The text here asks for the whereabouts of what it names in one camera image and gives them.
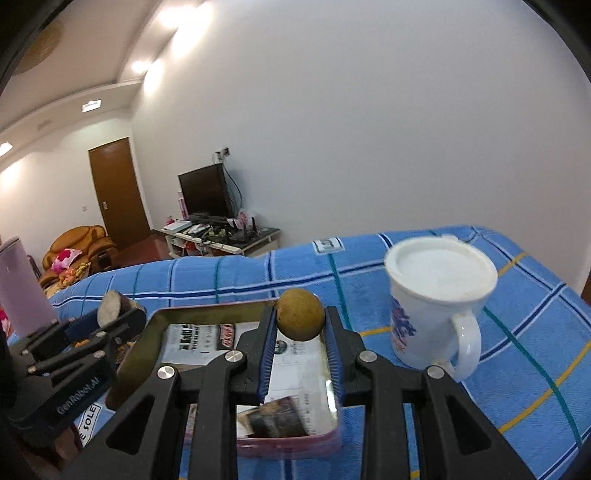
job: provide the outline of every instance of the white mug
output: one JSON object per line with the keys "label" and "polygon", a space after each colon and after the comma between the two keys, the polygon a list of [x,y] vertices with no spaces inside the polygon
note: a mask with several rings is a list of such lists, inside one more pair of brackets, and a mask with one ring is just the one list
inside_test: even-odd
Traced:
{"label": "white mug", "polygon": [[492,261],[448,235],[403,240],[388,251],[384,264],[396,356],[417,369],[440,365],[456,381],[468,377],[482,346],[476,316],[498,279]]}

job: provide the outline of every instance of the silver screw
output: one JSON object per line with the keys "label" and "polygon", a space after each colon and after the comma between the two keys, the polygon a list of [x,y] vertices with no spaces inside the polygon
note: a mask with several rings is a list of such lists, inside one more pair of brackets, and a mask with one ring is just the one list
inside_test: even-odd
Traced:
{"label": "silver screw", "polygon": [[226,360],[232,363],[239,362],[242,360],[243,356],[244,355],[240,350],[230,350],[228,353],[226,353]]}
{"label": "silver screw", "polygon": [[359,354],[359,358],[362,362],[370,364],[371,362],[375,362],[378,359],[378,356],[375,352],[372,352],[371,350],[364,350]]}
{"label": "silver screw", "polygon": [[164,365],[158,369],[158,377],[162,380],[168,380],[174,376],[174,368],[170,365]]}
{"label": "silver screw", "polygon": [[439,380],[440,378],[443,378],[445,371],[443,368],[438,367],[437,365],[431,365],[429,368],[427,368],[427,375],[429,375],[431,378],[434,378],[435,380]]}

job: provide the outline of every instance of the purple cylinder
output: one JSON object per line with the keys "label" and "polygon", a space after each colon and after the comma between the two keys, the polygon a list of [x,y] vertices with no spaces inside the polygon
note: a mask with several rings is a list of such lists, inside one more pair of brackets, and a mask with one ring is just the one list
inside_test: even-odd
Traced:
{"label": "purple cylinder", "polygon": [[0,245],[0,304],[19,337],[57,318],[17,236]]}

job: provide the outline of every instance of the brown ball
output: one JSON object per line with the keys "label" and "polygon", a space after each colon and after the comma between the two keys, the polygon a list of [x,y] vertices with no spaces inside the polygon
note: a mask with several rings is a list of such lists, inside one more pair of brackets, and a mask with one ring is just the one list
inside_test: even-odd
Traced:
{"label": "brown ball", "polygon": [[277,300],[275,308],[277,328],[296,342],[312,340],[324,328],[324,307],[316,295],[307,290],[286,290]]}

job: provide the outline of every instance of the television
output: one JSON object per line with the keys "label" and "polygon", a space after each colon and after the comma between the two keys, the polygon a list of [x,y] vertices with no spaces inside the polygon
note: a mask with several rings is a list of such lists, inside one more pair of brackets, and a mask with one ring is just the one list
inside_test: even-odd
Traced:
{"label": "television", "polygon": [[178,176],[189,215],[233,217],[223,165],[216,163]]}

